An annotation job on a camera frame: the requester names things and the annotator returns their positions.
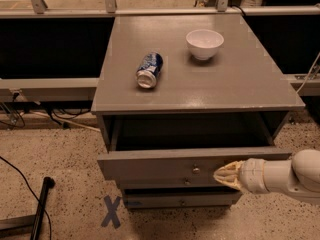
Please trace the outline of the cream gripper fingers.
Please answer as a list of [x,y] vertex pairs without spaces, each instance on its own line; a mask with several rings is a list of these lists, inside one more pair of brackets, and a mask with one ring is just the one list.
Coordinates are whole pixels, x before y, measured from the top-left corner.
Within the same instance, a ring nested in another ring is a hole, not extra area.
[[231,162],[213,173],[213,178],[230,188],[238,188],[239,163]]

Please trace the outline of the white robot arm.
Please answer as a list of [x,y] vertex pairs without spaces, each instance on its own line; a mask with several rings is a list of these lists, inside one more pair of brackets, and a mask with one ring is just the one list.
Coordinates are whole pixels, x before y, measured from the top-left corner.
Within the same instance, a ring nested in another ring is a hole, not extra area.
[[250,158],[231,162],[213,173],[213,178],[243,193],[281,193],[295,200],[320,204],[320,151],[306,149],[288,160]]

